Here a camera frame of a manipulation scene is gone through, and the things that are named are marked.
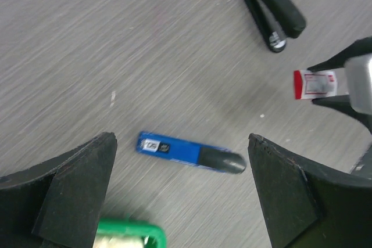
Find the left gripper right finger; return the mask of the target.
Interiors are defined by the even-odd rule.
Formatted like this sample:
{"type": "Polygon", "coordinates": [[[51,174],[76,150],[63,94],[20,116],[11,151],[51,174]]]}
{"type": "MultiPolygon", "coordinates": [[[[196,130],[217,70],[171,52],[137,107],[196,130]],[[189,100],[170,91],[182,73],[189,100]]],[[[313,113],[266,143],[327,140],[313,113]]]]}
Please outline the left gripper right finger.
{"type": "Polygon", "coordinates": [[[371,247],[371,179],[257,134],[249,161],[272,247],[371,247]]]}

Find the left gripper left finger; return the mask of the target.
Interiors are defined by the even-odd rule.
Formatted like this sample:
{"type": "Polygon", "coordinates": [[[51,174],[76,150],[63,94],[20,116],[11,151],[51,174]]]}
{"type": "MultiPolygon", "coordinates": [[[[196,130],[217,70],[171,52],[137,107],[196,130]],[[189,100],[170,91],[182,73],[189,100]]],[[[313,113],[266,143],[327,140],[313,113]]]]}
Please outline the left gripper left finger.
{"type": "Polygon", "coordinates": [[[1,177],[1,247],[92,247],[116,151],[103,132],[1,177]]]}

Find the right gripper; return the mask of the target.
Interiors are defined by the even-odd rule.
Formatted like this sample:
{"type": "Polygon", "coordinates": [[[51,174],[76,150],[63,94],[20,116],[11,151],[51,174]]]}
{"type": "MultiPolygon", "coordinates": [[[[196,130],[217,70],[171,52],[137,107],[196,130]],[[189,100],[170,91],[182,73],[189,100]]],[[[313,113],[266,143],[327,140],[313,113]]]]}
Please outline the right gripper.
{"type": "Polygon", "coordinates": [[[345,68],[349,95],[313,99],[317,106],[343,113],[362,123],[371,132],[371,52],[372,37],[356,40],[328,60],[308,67],[309,71],[345,68]]]}

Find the red white staple box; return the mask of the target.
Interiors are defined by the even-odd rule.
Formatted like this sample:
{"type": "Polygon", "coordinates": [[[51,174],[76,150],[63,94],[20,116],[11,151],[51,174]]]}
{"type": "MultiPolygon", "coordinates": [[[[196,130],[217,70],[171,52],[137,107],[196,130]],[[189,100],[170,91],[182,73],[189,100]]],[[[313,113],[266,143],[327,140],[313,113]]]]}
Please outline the red white staple box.
{"type": "Polygon", "coordinates": [[[296,100],[326,98],[337,95],[338,82],[334,71],[294,71],[296,100]]]}

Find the blue stapler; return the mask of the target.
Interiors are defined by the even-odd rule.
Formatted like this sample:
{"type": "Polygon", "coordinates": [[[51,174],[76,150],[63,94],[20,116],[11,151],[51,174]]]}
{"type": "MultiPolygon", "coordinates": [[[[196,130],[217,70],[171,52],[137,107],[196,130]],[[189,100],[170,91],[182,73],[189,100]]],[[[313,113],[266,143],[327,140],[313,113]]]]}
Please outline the blue stapler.
{"type": "Polygon", "coordinates": [[[141,131],[136,151],[149,156],[216,172],[241,174],[247,167],[243,156],[203,143],[141,131]]]}

